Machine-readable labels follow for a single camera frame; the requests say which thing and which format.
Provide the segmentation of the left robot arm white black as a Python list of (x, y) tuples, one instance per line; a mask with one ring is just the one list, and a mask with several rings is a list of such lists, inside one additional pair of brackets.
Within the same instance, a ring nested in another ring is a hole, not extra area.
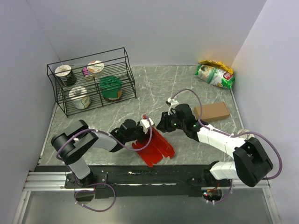
[(139, 122), (132, 119), (125, 120), (120, 127), (109, 133), (90, 127), (84, 120), (79, 120), (51, 139), (55, 148), (56, 158), (61, 160), (73, 173), (77, 184), (83, 188), (95, 182), (93, 172), (87, 165), (83, 155), (92, 147), (105, 149), (114, 153), (123, 148), (133, 151), (133, 148), (125, 146), (126, 143), (135, 140), (145, 140), (149, 137), (145, 146), (135, 151), (144, 150), (151, 142), (154, 122), (145, 117)]

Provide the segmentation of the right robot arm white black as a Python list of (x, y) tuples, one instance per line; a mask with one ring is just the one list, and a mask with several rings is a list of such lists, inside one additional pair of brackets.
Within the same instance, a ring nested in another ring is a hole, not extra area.
[(199, 143), (210, 145), (231, 158), (231, 162), (216, 161), (204, 174), (205, 183), (216, 185), (222, 179), (236, 179), (249, 187), (256, 186), (270, 171), (273, 164), (260, 141), (251, 137), (234, 138), (220, 133), (212, 125), (197, 120), (188, 104), (179, 104), (161, 114), (157, 129), (171, 133), (177, 129)]

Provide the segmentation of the red paper box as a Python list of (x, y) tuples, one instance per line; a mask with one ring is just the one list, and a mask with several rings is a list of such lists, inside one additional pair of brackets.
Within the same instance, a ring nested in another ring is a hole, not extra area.
[(150, 144), (137, 153), (149, 167), (153, 167), (164, 157), (172, 159), (175, 155), (173, 146), (155, 128), (152, 129)]

